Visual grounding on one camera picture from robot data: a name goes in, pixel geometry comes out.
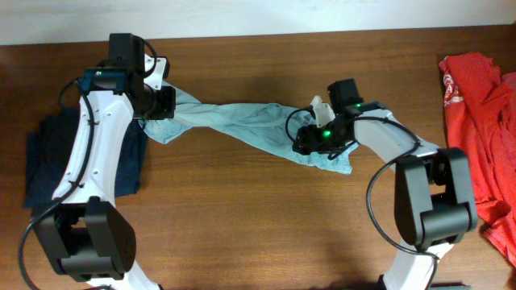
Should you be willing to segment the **light blue t-shirt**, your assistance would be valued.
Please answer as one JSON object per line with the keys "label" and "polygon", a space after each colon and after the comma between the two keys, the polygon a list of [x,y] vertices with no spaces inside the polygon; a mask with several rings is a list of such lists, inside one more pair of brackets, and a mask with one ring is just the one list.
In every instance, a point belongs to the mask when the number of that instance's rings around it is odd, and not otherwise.
{"label": "light blue t-shirt", "polygon": [[342,174],[351,173],[348,156],[359,145],[373,150],[389,165],[400,156],[421,157],[437,152],[437,145],[408,130],[378,101],[353,101],[342,108],[333,102],[328,104],[335,112],[332,122],[351,125],[355,134],[355,143],[340,155],[301,155],[293,150],[298,130],[315,125],[310,105],[295,109],[277,103],[203,104],[178,89],[174,118],[147,120],[141,125],[149,138],[163,144],[193,127],[210,127],[295,163]]}

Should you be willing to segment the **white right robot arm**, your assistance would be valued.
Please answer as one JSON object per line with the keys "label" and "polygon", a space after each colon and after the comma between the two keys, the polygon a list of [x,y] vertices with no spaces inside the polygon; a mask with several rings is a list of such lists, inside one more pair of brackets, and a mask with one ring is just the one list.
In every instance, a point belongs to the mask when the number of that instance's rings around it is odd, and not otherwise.
{"label": "white right robot arm", "polygon": [[[376,287],[432,289],[440,260],[476,229],[468,157],[457,147],[441,148],[420,138],[381,102],[366,102],[352,79],[334,82],[327,92],[329,102],[316,96],[305,107],[314,124],[298,129],[291,139],[293,151],[333,160],[359,144],[381,158],[383,165],[368,182],[366,210],[397,253]],[[372,210],[373,186],[388,169],[395,174],[393,215],[400,242],[381,229]]]}

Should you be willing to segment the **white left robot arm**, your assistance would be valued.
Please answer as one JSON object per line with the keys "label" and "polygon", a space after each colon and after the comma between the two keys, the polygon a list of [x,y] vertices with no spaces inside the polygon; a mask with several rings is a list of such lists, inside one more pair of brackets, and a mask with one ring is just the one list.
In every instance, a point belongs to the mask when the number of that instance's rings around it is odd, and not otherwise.
{"label": "white left robot arm", "polygon": [[80,118],[68,165],[51,202],[34,209],[28,226],[56,274],[92,289],[161,287],[135,260],[135,231],[116,209],[114,187],[130,123],[174,116],[168,73],[167,58],[147,40],[112,33],[107,59],[73,82]]}

